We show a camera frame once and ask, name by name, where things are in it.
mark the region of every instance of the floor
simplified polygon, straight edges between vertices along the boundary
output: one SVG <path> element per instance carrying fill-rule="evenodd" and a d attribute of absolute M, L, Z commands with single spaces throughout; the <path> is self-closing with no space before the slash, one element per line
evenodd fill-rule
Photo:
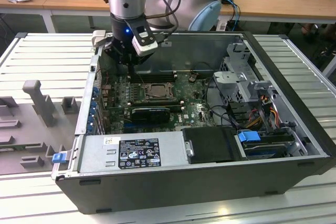
<path fill-rule="evenodd" d="M 47 32 L 43 19 L 39 15 L 3 14 L 2 17 L 14 33 Z M 109 17 L 94 17 L 93 20 L 96 26 L 95 29 L 111 29 Z M 55 24 L 60 33 L 91 33 L 94 30 L 89 27 L 88 17 L 86 16 L 55 16 Z M 239 25 L 243 30 L 250 31 L 253 34 L 266 34 L 270 23 L 240 22 Z M 309 59 L 316 63 L 318 67 L 322 66 L 323 68 L 323 62 L 325 60 L 321 60 L 317 57 L 321 50 L 321 45 L 323 45 L 319 36 L 316 36 L 313 42 L 307 42 L 301 33 L 301 26 L 295 24 L 288 37 Z M 3 22 L 0 22 L 0 55 L 5 51 L 7 45 L 9 45 L 13 38 L 14 34 L 11 30 Z"/>

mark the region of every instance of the power supply label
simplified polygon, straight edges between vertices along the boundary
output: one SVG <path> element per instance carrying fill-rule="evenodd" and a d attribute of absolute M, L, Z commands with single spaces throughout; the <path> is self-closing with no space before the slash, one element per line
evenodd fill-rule
<path fill-rule="evenodd" d="M 159 139 L 121 140 L 119 168 L 133 169 L 161 166 Z"/>

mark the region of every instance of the open computer chassis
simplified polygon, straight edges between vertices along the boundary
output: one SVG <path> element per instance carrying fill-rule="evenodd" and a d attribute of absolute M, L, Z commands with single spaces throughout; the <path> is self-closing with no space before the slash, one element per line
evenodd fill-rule
<path fill-rule="evenodd" d="M 97 48 L 56 184 L 95 214 L 283 194 L 326 172 L 335 144 L 261 43 L 173 34 L 132 76 Z"/>

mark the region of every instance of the blue tab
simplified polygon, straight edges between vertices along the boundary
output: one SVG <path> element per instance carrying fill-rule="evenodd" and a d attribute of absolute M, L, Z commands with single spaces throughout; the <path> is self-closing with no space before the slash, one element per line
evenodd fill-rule
<path fill-rule="evenodd" d="M 66 157 L 67 157 L 67 154 L 66 153 L 56 153 L 53 155 L 53 159 L 52 159 L 52 162 L 54 164 L 58 164 L 58 163 L 66 163 Z"/>
<path fill-rule="evenodd" d="M 256 131 L 242 131 L 238 134 L 241 142 L 261 141 L 258 132 Z"/>

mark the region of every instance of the motherboard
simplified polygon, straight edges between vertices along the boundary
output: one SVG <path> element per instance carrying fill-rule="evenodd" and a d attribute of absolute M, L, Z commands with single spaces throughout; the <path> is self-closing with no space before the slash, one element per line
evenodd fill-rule
<path fill-rule="evenodd" d="M 204 100 L 207 80 L 190 73 L 175 73 L 166 79 L 116 77 L 103 86 L 106 132 L 166 132 L 215 126 Z"/>

